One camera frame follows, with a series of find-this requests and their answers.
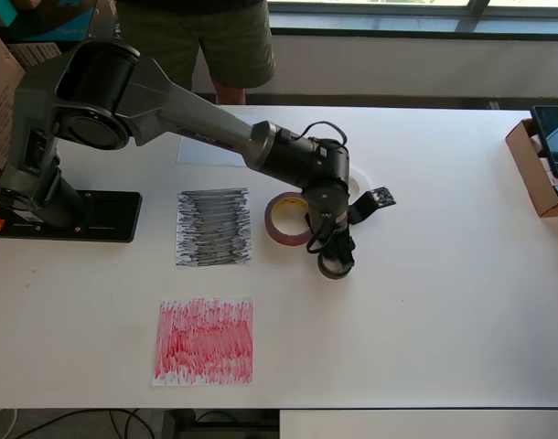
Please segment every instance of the red ink scribbles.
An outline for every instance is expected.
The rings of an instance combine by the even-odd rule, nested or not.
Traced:
[[[252,381],[252,300],[163,302],[154,385]]]

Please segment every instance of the green shorts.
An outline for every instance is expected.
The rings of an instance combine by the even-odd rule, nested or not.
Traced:
[[[238,11],[204,16],[119,2],[123,41],[154,58],[173,82],[191,90],[201,48],[210,77],[222,85],[250,89],[274,75],[266,1]]]

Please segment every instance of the black cord on floor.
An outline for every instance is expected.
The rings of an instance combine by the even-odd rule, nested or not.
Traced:
[[[198,421],[199,421],[200,419],[202,419],[204,416],[207,416],[207,415],[209,415],[209,414],[214,414],[214,413],[216,413],[216,414],[223,414],[224,416],[227,416],[228,418],[232,419],[232,421],[233,421],[234,423],[237,423],[237,422],[238,422],[238,419],[236,419],[236,418],[235,418],[234,416],[232,416],[230,413],[224,412],[224,411],[222,411],[222,410],[210,410],[209,412],[202,413],[202,414],[199,416],[199,418],[196,420],[196,422],[198,422]]]
[[[42,428],[45,428],[45,427],[47,427],[47,426],[49,426],[49,425],[52,425],[53,423],[56,423],[57,421],[61,421],[62,419],[68,418],[68,417],[70,417],[70,416],[74,416],[74,415],[76,415],[76,414],[82,414],[82,413],[93,413],[93,412],[96,412],[96,413],[97,413],[97,412],[108,412],[108,413],[110,413],[110,412],[121,412],[121,413],[126,413],[126,414],[129,415],[129,418],[133,417],[133,418],[135,418],[139,423],[141,423],[141,424],[143,425],[143,427],[144,427],[144,428],[149,432],[149,434],[151,435],[151,439],[155,439],[155,433],[153,433],[153,430],[151,429],[151,427],[149,426],[149,424],[146,423],[145,421],[143,421],[143,419],[142,419],[138,414],[136,414],[136,413],[134,413],[134,412],[130,412],[130,411],[125,410],[125,409],[110,409],[110,410],[107,410],[107,409],[83,409],[83,410],[77,410],[77,411],[75,411],[75,412],[69,412],[69,413],[66,413],[66,414],[62,414],[61,416],[59,416],[59,417],[57,417],[57,418],[55,418],[55,419],[52,419],[51,421],[48,421],[48,422],[46,422],[46,423],[42,423],[39,427],[32,428],[31,430],[28,430],[28,431],[26,431],[26,432],[20,434],[20,435],[17,436],[15,439],[22,439],[23,437],[28,436],[29,434],[32,434],[32,433],[34,433],[34,432],[36,432],[36,431],[39,431],[39,430],[41,430]]]
[[[123,439],[123,437],[121,436],[121,434],[120,434],[119,431],[118,431],[118,428],[116,428],[116,422],[114,421],[114,418],[113,418],[113,411],[112,411],[112,410],[109,410],[109,411],[108,411],[108,415],[109,415],[110,418],[111,418],[111,424],[113,425],[114,432],[115,432],[116,435],[118,436],[118,439]]]
[[[138,411],[139,409],[134,409],[133,412],[129,414],[126,424],[124,425],[124,439],[129,439],[129,423],[131,422],[131,419],[133,419],[133,415]]]

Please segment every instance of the wall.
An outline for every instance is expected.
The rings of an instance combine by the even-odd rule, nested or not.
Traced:
[[[275,36],[274,53],[253,93],[558,97],[558,42]],[[203,59],[194,91],[212,91]]]

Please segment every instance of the masking tape roll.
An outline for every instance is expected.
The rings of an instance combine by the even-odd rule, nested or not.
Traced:
[[[301,194],[297,192],[285,192],[273,198],[269,201],[269,204],[267,204],[267,208],[264,210],[264,227],[267,229],[269,236],[280,244],[289,245],[291,247],[304,245],[312,238],[312,233],[309,229],[298,235],[289,235],[277,229],[273,222],[274,213],[289,203],[295,203],[307,211],[307,203]]]
[[[364,194],[367,190],[372,189],[372,184],[369,178],[363,174],[357,167],[351,166],[349,173],[349,192],[350,201],[353,203],[358,197]]]

